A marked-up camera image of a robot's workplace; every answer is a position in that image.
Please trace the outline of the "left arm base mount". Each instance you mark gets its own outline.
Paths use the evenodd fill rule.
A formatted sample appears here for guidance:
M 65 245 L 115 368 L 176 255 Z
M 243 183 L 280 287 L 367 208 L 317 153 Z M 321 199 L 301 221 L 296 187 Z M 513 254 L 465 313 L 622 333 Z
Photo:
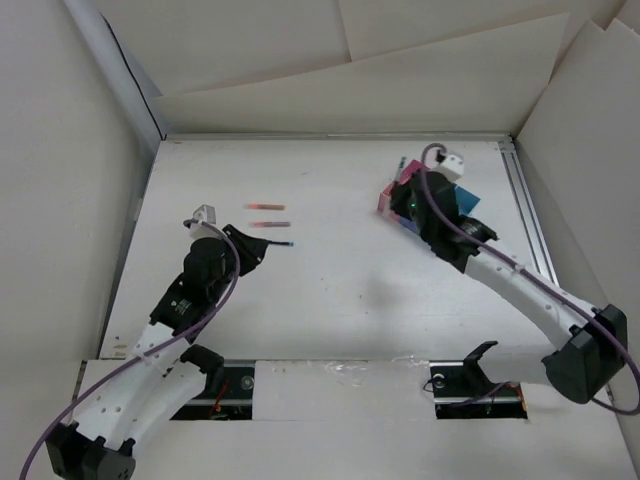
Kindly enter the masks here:
M 182 406 L 171 417 L 173 421 L 252 419 L 254 361 L 225 360 L 201 345 L 192 345 L 181 360 L 197 366 L 206 379 L 202 392 Z

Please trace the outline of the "pink highlighter pen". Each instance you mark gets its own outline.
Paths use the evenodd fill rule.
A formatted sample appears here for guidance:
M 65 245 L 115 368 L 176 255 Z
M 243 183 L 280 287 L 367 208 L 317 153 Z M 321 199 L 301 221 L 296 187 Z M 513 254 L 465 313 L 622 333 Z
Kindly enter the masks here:
M 253 221 L 249 222 L 251 228 L 290 228 L 289 221 Z

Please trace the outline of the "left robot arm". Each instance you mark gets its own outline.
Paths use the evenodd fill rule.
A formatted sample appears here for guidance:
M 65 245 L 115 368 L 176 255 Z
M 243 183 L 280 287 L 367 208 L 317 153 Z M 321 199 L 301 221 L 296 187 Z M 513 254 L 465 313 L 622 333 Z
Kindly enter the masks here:
M 153 435 L 192 398 L 222 387 L 224 359 L 197 344 L 200 332 L 229 300 L 240 277 L 263 261 L 269 242 L 232 225 L 203 220 L 183 260 L 126 361 L 89 387 L 90 404 L 70 422 L 58 420 L 44 444 L 62 479 L 129 479 Z

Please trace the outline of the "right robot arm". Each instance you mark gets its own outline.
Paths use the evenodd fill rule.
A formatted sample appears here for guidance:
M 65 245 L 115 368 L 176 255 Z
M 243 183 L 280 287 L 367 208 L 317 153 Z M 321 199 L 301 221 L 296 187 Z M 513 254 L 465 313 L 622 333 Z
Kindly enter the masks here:
M 484 395 L 511 381 L 549 385 L 586 404 L 624 367 L 638 370 L 628 351 L 627 319 L 613 305 L 597 308 L 562 291 L 504 249 L 498 234 L 460 212 L 456 186 L 441 172 L 417 171 L 389 189 L 388 209 L 412 224 L 441 261 L 495 292 L 546 337 L 515 359 L 489 356 L 486 341 L 463 361 L 462 381 Z

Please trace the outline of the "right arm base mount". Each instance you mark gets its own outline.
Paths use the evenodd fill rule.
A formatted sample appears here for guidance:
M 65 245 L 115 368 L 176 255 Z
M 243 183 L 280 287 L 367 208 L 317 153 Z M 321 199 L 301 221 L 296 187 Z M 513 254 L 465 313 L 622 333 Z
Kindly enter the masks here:
M 422 390 L 432 396 L 438 420 L 528 419 L 520 384 L 494 383 L 480 368 L 483 355 L 497 344 L 484 342 L 462 360 L 430 363 Z

